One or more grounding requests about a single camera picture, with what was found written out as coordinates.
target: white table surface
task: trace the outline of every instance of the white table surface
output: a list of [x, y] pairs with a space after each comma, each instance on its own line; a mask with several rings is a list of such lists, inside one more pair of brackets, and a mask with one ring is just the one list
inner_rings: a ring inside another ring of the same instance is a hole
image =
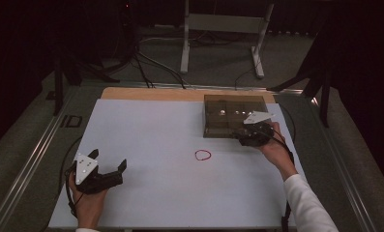
[[[267, 108], [304, 176], [279, 105]], [[77, 153], [99, 149], [101, 174], [128, 162], [124, 183], [107, 194], [99, 226], [279, 228], [286, 198], [277, 168], [237, 139], [203, 138], [203, 129], [201, 101], [98, 100]], [[200, 149], [212, 156], [197, 160]], [[49, 227], [76, 226], [63, 189]]]

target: black cable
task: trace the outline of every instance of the black cable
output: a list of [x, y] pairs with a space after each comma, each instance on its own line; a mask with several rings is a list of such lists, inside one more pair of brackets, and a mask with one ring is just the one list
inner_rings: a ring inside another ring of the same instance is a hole
[[295, 127], [295, 123], [294, 123], [294, 119], [293, 117], [291, 116], [290, 112], [288, 111], [287, 108], [285, 108], [281, 103], [279, 103], [280, 107], [287, 113], [288, 115], [288, 118], [290, 119], [291, 121], [291, 125], [293, 126], [293, 135], [292, 135], [292, 141], [293, 143], [295, 143], [295, 138], [297, 136], [297, 129]]
[[140, 62], [139, 62], [139, 60], [137, 59], [137, 55], [136, 55], [136, 53], [134, 54], [134, 60], [137, 62], [137, 64], [138, 64], [138, 67], [139, 67], [139, 69], [140, 69], [140, 73], [141, 73], [141, 76], [143, 77], [143, 79], [144, 79], [144, 82], [146, 83], [146, 85], [147, 85], [147, 88], [150, 88], [150, 86], [152, 86], [152, 88], [156, 88], [155, 87], [155, 85], [153, 84], [153, 82], [150, 80], [150, 79], [148, 79], [147, 77], [146, 77], [146, 75], [145, 75], [145, 73], [144, 73], [144, 71], [143, 71], [143, 69], [142, 69], [142, 67], [141, 67], [141, 65], [140, 65]]
[[173, 76], [175, 76], [175, 78], [179, 81], [179, 83], [182, 85], [182, 88], [183, 88], [183, 89], [186, 89], [186, 87], [185, 87], [185, 83], [184, 83], [184, 81], [183, 81], [183, 78], [182, 78], [182, 76], [181, 76], [179, 73], [173, 71], [172, 69], [169, 69], [169, 68], [166, 67], [166, 66], [163, 66], [162, 64], [160, 64], [159, 62], [154, 61], [153, 59], [150, 59], [149, 57], [143, 55], [141, 52], [137, 52], [137, 54], [140, 55], [140, 56], [142, 56], [143, 58], [145, 58], [145, 59], [151, 61], [152, 63], [154, 63], [154, 64], [156, 64], [156, 65], [162, 67], [163, 69], [167, 70], [168, 72], [173, 73], [173, 74], [174, 74]]
[[65, 161], [66, 161], [66, 158], [69, 154], [69, 152], [71, 151], [72, 147], [74, 146], [74, 144], [76, 144], [80, 139], [82, 139], [83, 135], [81, 135], [79, 138], [77, 138], [74, 143], [68, 148], [68, 151], [66, 152], [65, 156], [63, 157], [63, 160], [62, 160], [62, 164], [61, 164], [61, 169], [60, 169], [60, 172], [59, 172], [59, 184], [58, 184], [58, 193], [55, 197], [55, 199], [59, 196], [59, 194], [61, 193], [62, 191], [62, 177], [64, 175], [64, 166], [65, 166]]
[[[145, 62], [145, 61], [142, 61], [142, 60], [139, 60], [139, 62], [143, 63], [145, 65], [149, 65], [149, 66], [153, 66], [153, 67], [156, 67], [156, 68], [159, 68], [159, 69], [163, 69], [163, 66], [160, 66], [160, 65], [151, 64], [151, 63], [148, 63], [148, 62]], [[167, 71], [168, 73], [170, 73], [176, 80], [178, 79], [178, 76], [175, 74], [175, 72], [172, 72], [169, 69], [164, 69], [164, 70]]]

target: metal stand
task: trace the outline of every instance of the metal stand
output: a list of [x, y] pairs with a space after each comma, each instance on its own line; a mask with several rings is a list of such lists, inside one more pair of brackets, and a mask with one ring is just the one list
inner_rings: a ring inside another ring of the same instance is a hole
[[270, 15], [274, 4], [267, 6], [264, 17], [244, 17], [215, 14], [190, 14], [189, 0], [186, 0], [185, 8], [185, 37], [183, 43], [182, 63], [180, 73], [187, 73], [189, 66], [189, 30], [207, 30], [224, 32], [258, 33], [257, 45], [251, 48], [252, 60], [258, 78], [264, 77], [259, 51], [267, 32]]

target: human hand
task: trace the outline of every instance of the human hand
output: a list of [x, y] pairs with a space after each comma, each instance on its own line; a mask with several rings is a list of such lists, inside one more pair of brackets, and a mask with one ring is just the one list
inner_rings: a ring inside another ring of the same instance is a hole
[[[272, 122], [270, 124], [275, 131], [274, 137], [278, 141], [284, 143], [285, 138], [281, 135], [280, 124], [277, 122]], [[292, 163], [287, 150], [285, 150], [278, 141], [270, 139], [267, 144], [259, 147], [258, 150], [260, 150], [266, 159], [280, 171], [282, 179], [285, 181], [288, 177], [297, 174], [298, 172]]]
[[73, 193], [78, 228], [96, 229], [103, 211], [104, 199], [108, 189], [95, 194], [84, 194], [77, 190], [74, 173], [69, 175], [69, 186]]

